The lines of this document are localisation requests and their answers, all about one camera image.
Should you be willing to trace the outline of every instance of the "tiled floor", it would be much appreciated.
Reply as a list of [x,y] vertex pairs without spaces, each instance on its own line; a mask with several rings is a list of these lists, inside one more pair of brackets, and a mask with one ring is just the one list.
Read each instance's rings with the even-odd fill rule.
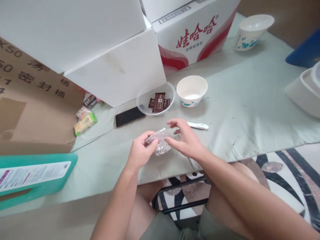
[[[249,167],[260,184],[287,202],[295,211],[320,232],[320,144],[272,152],[241,161]],[[167,185],[202,176],[193,173],[170,178]],[[209,196],[210,185],[190,184],[164,192],[158,198],[160,209],[174,207]],[[202,206],[171,213],[173,220],[200,215]]]

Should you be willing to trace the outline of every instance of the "clear plastic bowl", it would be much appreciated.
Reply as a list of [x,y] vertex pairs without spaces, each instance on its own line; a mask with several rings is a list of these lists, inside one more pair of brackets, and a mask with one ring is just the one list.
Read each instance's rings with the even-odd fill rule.
[[[146,115],[150,115],[150,116],[159,116],[163,113],[165,113],[166,111],[168,111],[168,109],[172,106],[173,102],[174,102],[174,98],[176,96],[176,91],[174,90],[174,87],[166,82],[164,85],[145,93],[146,91],[141,91],[139,93],[139,95],[137,96],[137,106],[139,108],[139,110],[141,112],[143,112]],[[149,108],[149,103],[150,103],[150,98],[155,98],[156,93],[158,92],[165,92],[165,99],[170,98],[170,105],[169,107],[167,107],[165,110],[163,110],[162,112],[152,112],[152,108]]]

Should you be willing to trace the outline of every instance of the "white pen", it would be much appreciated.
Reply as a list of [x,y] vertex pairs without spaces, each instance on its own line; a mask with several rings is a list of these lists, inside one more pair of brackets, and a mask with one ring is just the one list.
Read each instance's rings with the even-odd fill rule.
[[208,126],[207,124],[203,124],[203,123],[189,123],[189,122],[187,122],[187,124],[188,124],[190,127],[193,127],[193,128],[209,129],[209,126]]

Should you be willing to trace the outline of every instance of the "smartphone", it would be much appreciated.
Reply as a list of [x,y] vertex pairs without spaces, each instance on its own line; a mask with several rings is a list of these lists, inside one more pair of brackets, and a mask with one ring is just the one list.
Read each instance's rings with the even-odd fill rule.
[[128,111],[125,111],[123,113],[119,113],[116,115],[116,126],[120,127],[122,125],[125,125],[127,123],[130,123],[134,120],[140,119],[145,117],[146,115],[142,113],[138,107],[131,108]]

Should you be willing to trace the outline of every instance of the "table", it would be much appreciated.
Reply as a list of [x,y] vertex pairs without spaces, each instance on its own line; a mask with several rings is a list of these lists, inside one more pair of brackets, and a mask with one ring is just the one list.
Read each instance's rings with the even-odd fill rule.
[[[126,163],[132,140],[146,130],[163,128],[171,118],[209,125],[207,131],[196,130],[197,135],[228,162],[320,142],[320,119],[304,113],[284,94],[284,88],[305,70],[284,61],[293,49],[266,33],[252,50],[234,51],[238,24],[243,18],[236,15],[223,51],[167,77],[174,87],[186,76],[204,77],[208,91],[197,107],[183,107],[176,96],[164,115],[147,116],[117,129],[114,116],[135,107],[135,100],[117,108],[99,104],[94,109],[98,123],[74,145],[79,160],[63,190],[1,211],[0,216],[111,191]],[[150,158],[139,172],[139,183],[200,169],[192,159],[172,149]]]

